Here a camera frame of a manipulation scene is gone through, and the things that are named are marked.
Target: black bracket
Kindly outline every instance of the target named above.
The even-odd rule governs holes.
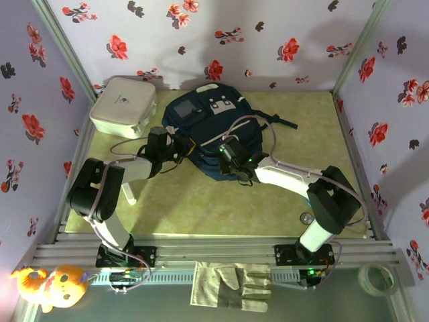
[[[330,244],[323,244],[319,250],[312,254],[311,259],[303,260],[298,257],[296,246],[294,244],[275,245],[274,258],[276,266],[303,266],[303,265],[323,265],[326,266],[326,261],[329,265],[335,263],[334,252]]]
[[[156,247],[155,246],[133,246],[131,249],[125,248],[125,251],[135,256],[141,256],[150,267],[155,267],[156,261]],[[97,254],[97,261],[95,267],[97,268],[139,268],[141,262],[117,253],[107,246],[101,244],[99,253]]]

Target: navy backpack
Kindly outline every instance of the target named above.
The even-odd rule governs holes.
[[[258,115],[270,123],[281,123],[296,129],[298,126],[280,119],[279,115],[268,115],[254,110],[233,87],[208,84],[198,87],[172,101],[162,117],[162,125],[184,138],[191,138],[196,147],[188,156],[195,166],[211,178],[236,180],[235,175],[223,176],[219,168],[219,144],[222,136],[235,120],[244,115]],[[231,132],[251,154],[262,151],[262,130],[256,119],[240,121]]]

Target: white storage box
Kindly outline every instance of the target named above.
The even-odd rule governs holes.
[[[156,104],[152,84],[117,77],[107,84],[89,117],[100,132],[135,139],[154,116]]]

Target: glass surface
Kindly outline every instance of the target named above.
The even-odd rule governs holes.
[[[390,322],[388,298],[372,297],[357,281],[357,270],[337,270],[323,287],[301,291],[273,286],[267,313],[190,306],[191,285],[142,286],[127,295],[115,294],[108,286],[89,287],[68,309],[39,312],[39,322]]]

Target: backpack strap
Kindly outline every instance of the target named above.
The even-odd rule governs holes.
[[[294,129],[298,128],[298,124],[286,121],[285,119],[281,119],[280,116],[278,114],[274,114],[274,115],[269,115],[267,113],[264,113],[263,111],[258,111],[257,109],[253,110],[255,112],[256,115],[263,117],[264,119],[266,119],[268,121],[268,123],[280,123],[286,126],[290,126],[293,127]],[[266,129],[268,127],[268,125],[264,124],[261,126],[261,130]]]

